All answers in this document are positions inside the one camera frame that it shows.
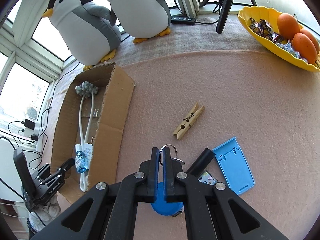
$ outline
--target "blue disc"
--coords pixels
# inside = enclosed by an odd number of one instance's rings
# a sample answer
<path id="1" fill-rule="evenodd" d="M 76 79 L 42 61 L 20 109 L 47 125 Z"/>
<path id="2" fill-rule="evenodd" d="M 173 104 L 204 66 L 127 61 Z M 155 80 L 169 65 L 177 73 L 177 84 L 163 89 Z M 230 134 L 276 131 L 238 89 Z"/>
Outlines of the blue disc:
<path id="1" fill-rule="evenodd" d="M 164 200 L 163 182 L 158 183 L 157 200 L 151 203 L 152 208 L 158 214 L 163 216 L 172 216 L 177 214 L 183 208 L 183 202 L 167 203 Z"/>

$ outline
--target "yellow foot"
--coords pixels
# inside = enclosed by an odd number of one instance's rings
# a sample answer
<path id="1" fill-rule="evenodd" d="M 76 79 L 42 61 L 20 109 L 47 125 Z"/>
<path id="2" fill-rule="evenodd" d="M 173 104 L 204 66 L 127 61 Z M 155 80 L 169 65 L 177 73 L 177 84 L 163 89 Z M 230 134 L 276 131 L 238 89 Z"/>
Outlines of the yellow foot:
<path id="1" fill-rule="evenodd" d="M 83 71 L 89 70 L 89 69 L 91 69 L 91 68 L 92 68 L 92 66 L 84 66 L 84 67 L 83 67 Z"/>
<path id="2" fill-rule="evenodd" d="M 105 55 L 105 56 L 100 60 L 100 62 L 105 62 L 105 61 L 107 61 L 107 60 L 109 60 L 109 59 L 113 59 L 114 56 L 115 56 L 115 54 L 116 54 L 116 49 L 114 49 L 113 51 L 111 51 L 111 52 L 109 52 L 107 55 Z"/>
<path id="3" fill-rule="evenodd" d="M 171 33 L 171 32 L 170 32 L 170 28 L 167 27 L 164 31 L 160 32 L 160 33 L 157 34 L 155 37 L 158 37 L 158 36 L 162 37 L 162 36 L 165 36 L 166 34 L 170 34 L 170 33 Z"/>
<path id="4" fill-rule="evenodd" d="M 133 43 L 141 43 L 143 41 L 146 41 L 147 39 L 145 38 L 134 38 Z"/>

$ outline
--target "dark candy wrapper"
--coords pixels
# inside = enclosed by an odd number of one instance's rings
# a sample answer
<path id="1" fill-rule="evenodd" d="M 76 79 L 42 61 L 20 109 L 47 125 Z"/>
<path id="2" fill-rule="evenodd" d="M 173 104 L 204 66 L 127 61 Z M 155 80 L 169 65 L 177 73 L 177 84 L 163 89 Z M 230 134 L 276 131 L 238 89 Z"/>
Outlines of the dark candy wrapper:
<path id="1" fill-rule="evenodd" d="M 260 22 L 257 22 L 252 17 L 250 18 L 250 21 L 250 29 L 259 36 L 266 38 L 273 43 L 284 41 L 284 38 L 279 33 L 273 31 L 272 26 L 268 21 L 260 19 Z"/>

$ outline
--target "wooden clothespin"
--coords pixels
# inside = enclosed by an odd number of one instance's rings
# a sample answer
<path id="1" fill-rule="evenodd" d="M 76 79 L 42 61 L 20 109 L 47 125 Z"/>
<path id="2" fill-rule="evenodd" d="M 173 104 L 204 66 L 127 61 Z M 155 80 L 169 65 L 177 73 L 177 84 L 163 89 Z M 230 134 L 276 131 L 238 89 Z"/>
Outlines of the wooden clothespin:
<path id="1" fill-rule="evenodd" d="M 182 119 L 181 124 L 177 126 L 177 128 L 174 130 L 173 134 L 177 137 L 178 140 L 180 140 L 184 134 L 189 130 L 189 128 L 195 123 L 199 115 L 204 110 L 204 106 L 201 106 L 199 108 L 199 102 L 196 102 L 196 104 L 191 108 L 189 113 Z"/>

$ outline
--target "remote control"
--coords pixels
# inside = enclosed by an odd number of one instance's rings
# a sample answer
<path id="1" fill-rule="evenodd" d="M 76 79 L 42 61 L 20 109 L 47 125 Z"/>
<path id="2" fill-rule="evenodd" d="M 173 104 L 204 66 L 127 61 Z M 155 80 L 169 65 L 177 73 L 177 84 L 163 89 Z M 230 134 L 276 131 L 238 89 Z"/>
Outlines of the remote control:
<path id="1" fill-rule="evenodd" d="M 174 15 L 174 16 L 171 16 L 171 22 L 178 23 L 178 24 L 195 25 L 196 19 L 189 18 L 188 16 L 185 16 L 185 15 L 182 15 L 182 16 Z"/>

